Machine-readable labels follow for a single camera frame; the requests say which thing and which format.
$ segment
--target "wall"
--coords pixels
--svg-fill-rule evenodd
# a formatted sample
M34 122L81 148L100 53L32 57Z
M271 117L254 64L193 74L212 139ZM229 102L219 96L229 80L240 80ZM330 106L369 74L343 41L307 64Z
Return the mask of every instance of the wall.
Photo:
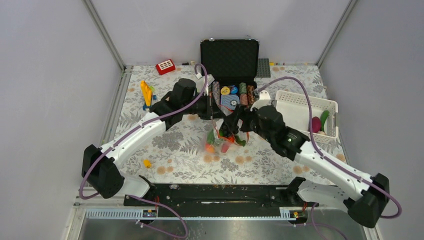
M58 240L120 70L79 0L0 7L0 239Z
M316 63L349 0L92 0L128 65L200 61L208 38L260 40L260 57Z
M422 239L423 9L422 0L359 1L321 68L351 164L386 175L403 207L379 220L384 240Z

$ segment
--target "patterned roll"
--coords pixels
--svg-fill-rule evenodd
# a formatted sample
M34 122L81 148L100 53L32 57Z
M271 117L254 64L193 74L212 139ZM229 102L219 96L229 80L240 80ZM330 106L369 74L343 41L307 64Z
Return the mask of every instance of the patterned roll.
M212 82L212 93L213 99L215 99L216 105L220 104L220 83L217 81Z
M248 89L246 88L246 83L242 82L238 85L240 94L247 94L248 93Z
M246 93L240 94L240 104L246 106L248 103L248 95Z
M253 95L253 90L255 89L254 86L247 86L247 99L249 102L249 105L253 105L253 103L255 102L255 97Z

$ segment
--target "floral tablecloth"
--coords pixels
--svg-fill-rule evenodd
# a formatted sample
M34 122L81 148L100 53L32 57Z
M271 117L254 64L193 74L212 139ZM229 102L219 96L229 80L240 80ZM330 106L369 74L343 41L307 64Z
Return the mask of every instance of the floral tablecloth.
M310 96L327 98L317 66L270 66L271 78L256 78L258 87L273 79L292 76L300 79ZM195 80L193 66L178 66L175 71L160 76L155 66L134 66L115 137L138 122L143 111L143 94L140 82L153 86L160 99L172 90L180 78ZM294 81L280 81L269 88L274 99L277 90L303 93ZM251 133L245 147L234 146L226 154L210 154L203 149L202 140L211 123L197 115L184 116L182 121L167 132L139 149L122 167L122 171L142 175L152 183L189 184L272 184L287 185L294 177L304 177L319 184L332 184L307 166L297 164L274 153L270 145L257 134ZM340 141L318 144L341 161L346 161ZM143 160L152 163L146 168Z

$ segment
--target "plastic basket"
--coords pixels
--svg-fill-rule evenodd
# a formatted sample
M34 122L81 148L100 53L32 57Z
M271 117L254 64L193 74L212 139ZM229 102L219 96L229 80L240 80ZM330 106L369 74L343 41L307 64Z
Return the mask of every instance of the plastic basket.
M286 126L310 136L308 131L309 110L305 95L278 90L275 100L275 108L282 114ZM323 111L329 111L328 119L324 125L326 135L314 133L313 138L315 141L327 144L338 138L339 125L337 123L337 115L339 107L337 102L313 96L310 96L309 100L312 106L312 117L320 117Z

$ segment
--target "red box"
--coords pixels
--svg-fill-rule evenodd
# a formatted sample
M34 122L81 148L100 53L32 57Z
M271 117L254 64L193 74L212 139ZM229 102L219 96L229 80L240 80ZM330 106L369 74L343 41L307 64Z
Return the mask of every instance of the red box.
M174 62L168 59L164 62L156 64L156 70L159 75L164 75L175 70Z

